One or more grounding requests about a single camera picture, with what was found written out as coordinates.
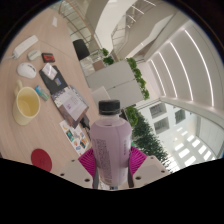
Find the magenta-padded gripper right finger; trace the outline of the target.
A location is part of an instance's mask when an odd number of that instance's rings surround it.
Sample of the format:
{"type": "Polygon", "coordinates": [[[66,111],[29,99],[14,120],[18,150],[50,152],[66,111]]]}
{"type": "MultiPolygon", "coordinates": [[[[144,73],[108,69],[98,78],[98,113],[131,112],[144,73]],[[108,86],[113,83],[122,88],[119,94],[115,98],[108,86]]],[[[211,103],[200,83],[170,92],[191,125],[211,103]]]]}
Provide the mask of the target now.
{"type": "Polygon", "coordinates": [[[128,186],[140,188],[169,175],[169,171],[154,156],[146,156],[131,147],[129,157],[128,186]]]}

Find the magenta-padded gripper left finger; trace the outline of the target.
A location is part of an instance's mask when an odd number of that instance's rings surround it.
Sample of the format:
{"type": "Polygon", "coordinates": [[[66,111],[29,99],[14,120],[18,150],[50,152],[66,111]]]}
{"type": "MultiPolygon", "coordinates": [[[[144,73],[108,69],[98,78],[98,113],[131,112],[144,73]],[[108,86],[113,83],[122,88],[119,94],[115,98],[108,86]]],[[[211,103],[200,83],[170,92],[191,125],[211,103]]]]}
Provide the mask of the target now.
{"type": "Polygon", "coordinates": [[[81,187],[97,189],[99,176],[93,149],[90,148],[78,159],[71,160],[61,171],[60,176],[81,187]]]}

